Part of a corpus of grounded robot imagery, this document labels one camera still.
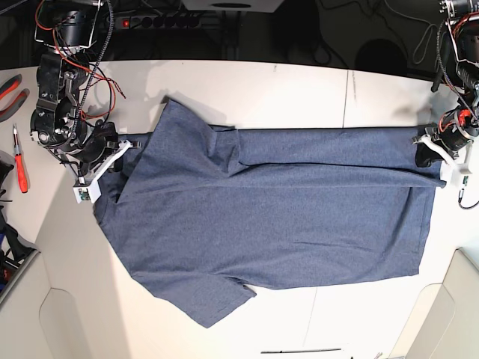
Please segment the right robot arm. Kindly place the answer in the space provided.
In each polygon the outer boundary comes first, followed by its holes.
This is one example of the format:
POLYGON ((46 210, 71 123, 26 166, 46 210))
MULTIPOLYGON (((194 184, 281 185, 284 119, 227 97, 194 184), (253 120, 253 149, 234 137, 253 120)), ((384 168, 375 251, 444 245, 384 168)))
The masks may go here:
POLYGON ((118 134, 108 122, 118 86, 100 70, 114 29, 112 3, 40 1, 34 20, 34 39, 46 52, 37 68, 30 135, 61 164, 83 175, 118 149, 118 134), (109 107, 89 115, 87 95, 99 82, 109 86, 109 107))

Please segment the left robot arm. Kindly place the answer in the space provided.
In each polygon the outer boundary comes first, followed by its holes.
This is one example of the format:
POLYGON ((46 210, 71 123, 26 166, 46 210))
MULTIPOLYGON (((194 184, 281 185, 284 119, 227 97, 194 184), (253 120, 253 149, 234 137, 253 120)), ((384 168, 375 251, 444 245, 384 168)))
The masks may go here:
POLYGON ((447 85, 457 95, 457 106, 413 138, 420 168, 438 161, 454 166, 459 151, 478 139, 478 2, 440 1, 439 6, 446 18, 436 35, 439 69, 431 91, 447 85))

